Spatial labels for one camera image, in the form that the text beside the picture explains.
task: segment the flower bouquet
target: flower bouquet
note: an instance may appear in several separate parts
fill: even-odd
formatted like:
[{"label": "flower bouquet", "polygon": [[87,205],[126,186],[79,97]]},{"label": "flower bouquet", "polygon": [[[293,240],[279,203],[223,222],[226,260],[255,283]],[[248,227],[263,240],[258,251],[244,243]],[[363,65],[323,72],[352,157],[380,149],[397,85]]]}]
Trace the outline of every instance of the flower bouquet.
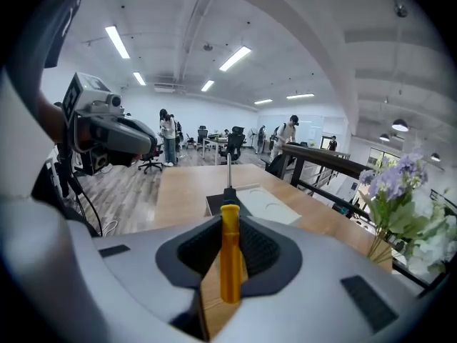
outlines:
[{"label": "flower bouquet", "polygon": [[367,257],[381,263],[391,258],[390,245],[378,250],[381,242],[401,240],[409,269],[419,274],[442,267],[457,250],[456,218],[445,216],[444,205],[421,190],[428,180],[421,159],[417,153],[398,162],[384,159],[359,177],[362,184],[370,185],[368,194],[360,193],[376,230]]}]

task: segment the dome pendant light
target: dome pendant light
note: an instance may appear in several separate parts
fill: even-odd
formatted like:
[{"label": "dome pendant light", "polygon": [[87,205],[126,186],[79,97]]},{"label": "dome pendant light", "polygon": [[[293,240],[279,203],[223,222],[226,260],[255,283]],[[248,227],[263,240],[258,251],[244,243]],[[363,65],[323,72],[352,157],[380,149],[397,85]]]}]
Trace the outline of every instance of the dome pendant light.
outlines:
[{"label": "dome pendant light", "polygon": [[406,124],[404,119],[401,119],[401,118],[396,119],[395,121],[393,121],[392,128],[396,129],[397,131],[400,131],[400,132],[408,132],[409,131],[408,125]]},{"label": "dome pendant light", "polygon": [[440,156],[437,154],[437,153],[432,153],[432,155],[430,156],[430,158],[434,161],[441,161],[440,159]]}]

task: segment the white cable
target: white cable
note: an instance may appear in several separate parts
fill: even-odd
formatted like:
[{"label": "white cable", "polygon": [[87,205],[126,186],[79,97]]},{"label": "white cable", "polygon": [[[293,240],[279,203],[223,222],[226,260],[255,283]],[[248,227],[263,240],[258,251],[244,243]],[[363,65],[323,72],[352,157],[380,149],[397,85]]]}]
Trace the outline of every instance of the white cable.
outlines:
[{"label": "white cable", "polygon": [[[111,225],[112,223],[114,222],[114,226],[112,228],[110,228],[110,230],[108,230],[107,232],[105,232],[106,229],[108,229],[108,226]],[[118,222],[116,220],[111,220],[108,224],[105,225],[105,227],[103,228],[103,236],[106,237],[106,235],[109,233],[109,232],[112,232],[116,227],[117,227],[117,224]]]}]

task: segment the black cap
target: black cap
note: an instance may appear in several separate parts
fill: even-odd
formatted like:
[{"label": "black cap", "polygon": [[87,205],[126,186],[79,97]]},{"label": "black cap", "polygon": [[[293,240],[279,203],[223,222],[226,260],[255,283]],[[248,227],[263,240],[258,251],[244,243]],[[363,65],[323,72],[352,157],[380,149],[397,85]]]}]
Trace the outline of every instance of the black cap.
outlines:
[{"label": "black cap", "polygon": [[298,117],[294,114],[292,117],[291,117],[291,121],[293,122],[293,124],[295,124],[296,126],[300,126],[299,122],[298,122]]}]

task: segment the person wearing white shirt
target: person wearing white shirt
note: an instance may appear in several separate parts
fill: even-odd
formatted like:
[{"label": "person wearing white shirt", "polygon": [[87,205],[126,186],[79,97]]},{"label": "person wearing white shirt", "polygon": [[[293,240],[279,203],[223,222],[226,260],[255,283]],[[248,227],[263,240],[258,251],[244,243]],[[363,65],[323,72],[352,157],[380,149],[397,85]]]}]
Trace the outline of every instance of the person wearing white shirt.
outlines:
[{"label": "person wearing white shirt", "polygon": [[282,153],[281,147],[289,141],[295,142],[295,126],[298,126],[298,117],[294,114],[289,122],[279,126],[276,132],[273,149],[271,150],[270,160],[273,161],[275,157]]},{"label": "person wearing white shirt", "polygon": [[164,137],[164,166],[176,165],[176,125],[165,109],[160,111],[160,127]]}]

